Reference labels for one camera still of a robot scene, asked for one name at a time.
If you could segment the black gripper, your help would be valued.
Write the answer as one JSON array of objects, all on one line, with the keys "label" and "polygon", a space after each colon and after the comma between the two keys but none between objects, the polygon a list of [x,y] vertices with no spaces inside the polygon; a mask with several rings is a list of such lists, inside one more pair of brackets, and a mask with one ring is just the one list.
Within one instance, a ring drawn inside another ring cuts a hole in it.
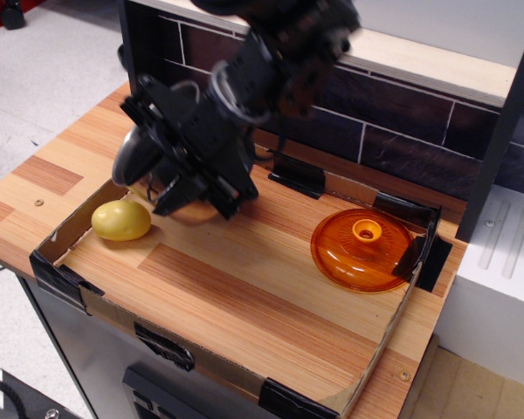
[{"label": "black gripper", "polygon": [[170,182],[151,182],[155,214],[168,216],[200,199],[229,219],[258,197],[253,128],[225,114],[212,91],[202,93],[192,80],[168,87],[142,75],[121,109],[179,168]]}]

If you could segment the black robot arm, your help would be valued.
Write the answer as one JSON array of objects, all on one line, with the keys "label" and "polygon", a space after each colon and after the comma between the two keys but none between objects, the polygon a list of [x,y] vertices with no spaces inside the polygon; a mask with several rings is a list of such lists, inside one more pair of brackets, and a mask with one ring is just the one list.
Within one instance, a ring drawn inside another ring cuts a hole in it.
[{"label": "black robot arm", "polygon": [[142,185],[157,215],[196,201],[222,216],[257,198],[253,130],[272,117],[304,116],[360,26],[350,1],[201,1],[249,24],[238,54],[217,62],[205,90],[141,75],[123,111],[134,127],[113,165],[117,185]]}]

